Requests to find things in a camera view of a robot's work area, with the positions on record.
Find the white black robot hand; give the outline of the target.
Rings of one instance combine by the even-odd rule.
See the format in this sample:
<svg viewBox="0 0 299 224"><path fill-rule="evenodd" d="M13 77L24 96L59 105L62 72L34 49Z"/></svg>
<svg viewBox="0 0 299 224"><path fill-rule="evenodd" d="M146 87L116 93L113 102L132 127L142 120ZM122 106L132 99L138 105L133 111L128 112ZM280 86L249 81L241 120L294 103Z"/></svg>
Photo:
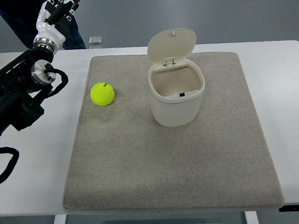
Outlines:
<svg viewBox="0 0 299 224"><path fill-rule="evenodd" d="M79 2L80 0L46 0L36 21L38 34L34 38L34 44L44 41L54 52L60 47L66 50L85 49L74 15Z"/></svg>

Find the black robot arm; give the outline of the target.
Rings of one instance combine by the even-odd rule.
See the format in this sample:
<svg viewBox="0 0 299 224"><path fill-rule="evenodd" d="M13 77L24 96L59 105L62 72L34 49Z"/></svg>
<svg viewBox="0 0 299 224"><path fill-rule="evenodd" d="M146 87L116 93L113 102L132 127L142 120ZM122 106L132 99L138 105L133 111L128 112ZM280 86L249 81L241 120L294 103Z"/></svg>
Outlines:
<svg viewBox="0 0 299 224"><path fill-rule="evenodd" d="M18 131L31 126L44 114L41 104L59 93L67 84L65 72L52 67L57 46L51 40L39 38L33 48L19 55L0 70L0 137L12 125ZM19 151L0 147L0 154L10 154L6 169L0 174L0 184L11 175Z"/></svg>

